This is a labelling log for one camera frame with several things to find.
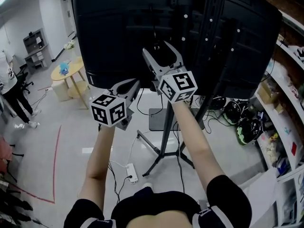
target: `wooden table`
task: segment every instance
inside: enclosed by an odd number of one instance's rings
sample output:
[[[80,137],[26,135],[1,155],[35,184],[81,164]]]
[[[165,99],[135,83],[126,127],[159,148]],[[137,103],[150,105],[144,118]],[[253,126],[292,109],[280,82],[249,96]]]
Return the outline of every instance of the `wooden table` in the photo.
[[[84,67],[84,62],[82,60],[82,57],[77,57],[77,59],[70,62],[68,65],[69,65],[68,74],[66,74],[66,75],[60,74],[60,65],[58,65],[53,70],[51,78],[54,81],[64,80],[65,83],[66,83],[66,86],[68,87],[66,79],[70,77],[74,86],[71,87],[71,88],[68,88],[67,94],[71,98],[79,98],[80,97],[83,104],[86,106],[87,109],[89,109],[86,102],[84,101],[83,97],[81,96],[81,94],[86,90],[87,87],[90,89],[90,87],[87,84],[85,78],[83,77],[83,75],[80,72],[80,70]],[[77,83],[75,82],[75,80],[73,78],[73,75],[75,73],[79,73],[80,77],[82,78],[82,81],[79,81]]]

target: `power strip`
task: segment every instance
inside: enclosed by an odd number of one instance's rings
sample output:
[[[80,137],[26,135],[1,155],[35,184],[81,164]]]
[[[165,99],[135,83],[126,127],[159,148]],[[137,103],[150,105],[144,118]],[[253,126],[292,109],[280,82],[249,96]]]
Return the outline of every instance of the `power strip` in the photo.
[[[127,170],[128,176],[132,176],[129,179],[129,182],[131,184],[135,184],[138,181],[138,178],[137,178],[137,175],[136,175],[136,171],[135,171],[134,165],[132,163],[127,164],[126,165],[126,170]]]

